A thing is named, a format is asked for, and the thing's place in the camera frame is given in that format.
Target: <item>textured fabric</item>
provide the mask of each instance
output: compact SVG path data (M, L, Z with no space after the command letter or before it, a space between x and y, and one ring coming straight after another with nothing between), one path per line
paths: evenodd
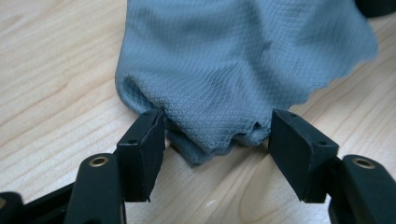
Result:
M133 111L167 115L167 137L193 165L234 142L258 145L273 108L376 54L351 0L129 0L116 85Z

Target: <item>table surface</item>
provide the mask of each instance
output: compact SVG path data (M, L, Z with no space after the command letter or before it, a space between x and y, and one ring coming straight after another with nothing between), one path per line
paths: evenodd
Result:
M75 180L79 163L112 152L136 119L114 74L126 1L0 2L0 191L30 202ZM291 110L396 177L396 15L370 21L379 56ZM198 168L167 144L151 203L131 223L329 223L300 203L265 147L236 147Z

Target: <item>black plastic part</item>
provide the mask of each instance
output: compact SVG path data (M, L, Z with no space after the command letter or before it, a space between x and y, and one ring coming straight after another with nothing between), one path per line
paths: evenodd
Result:
M64 223L125 223L124 210L116 156L102 153L84 160Z
M332 139L298 115L274 109L268 150L300 200L324 203L326 166L338 151Z
M57 189L24 206L23 216L26 223L63 223L74 183Z
M355 3L366 18L386 16L396 11L396 0L355 0Z
M339 176L357 223L396 223L396 182L380 163L347 155Z
M125 202L149 201L163 163L163 112L143 113L117 143L117 156Z
M0 223L21 223L23 202L21 195L15 192L0 193Z
M340 159L336 158L329 163L326 173L325 189L332 197L329 205L329 218L332 224L355 224L356 219L353 216L339 176L342 163Z

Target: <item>wooden table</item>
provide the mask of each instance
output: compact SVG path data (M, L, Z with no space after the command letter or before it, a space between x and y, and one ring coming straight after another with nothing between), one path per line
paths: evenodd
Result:
M81 161L112 152L134 122L114 84L125 12L125 0L0 2L0 191L30 202L73 182ZM341 157L370 157L395 178L396 15L371 24L378 58L291 110ZM263 147L194 169L167 147L151 199L127 204L128 221L329 222L327 204L300 203Z

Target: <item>screw hole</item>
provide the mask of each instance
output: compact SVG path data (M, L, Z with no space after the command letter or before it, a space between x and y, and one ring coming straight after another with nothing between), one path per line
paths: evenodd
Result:
M95 219L95 218L84 222L84 224L100 224L100 223L101 223L101 221L99 219Z
M321 146L326 146L326 145L327 145L327 142L325 142L325 141L318 141L318 144L321 145Z
M134 139L129 140L128 143L132 145L137 145L137 141Z
M91 167L98 167L98 166L103 166L108 162L107 157L96 157L95 159L92 159L90 161L90 166Z
M364 168L364 169L374 169L375 168L375 165L372 162L367 161L362 158L355 158L352 161L353 161L353 163L355 163L356 165L358 165L359 167Z

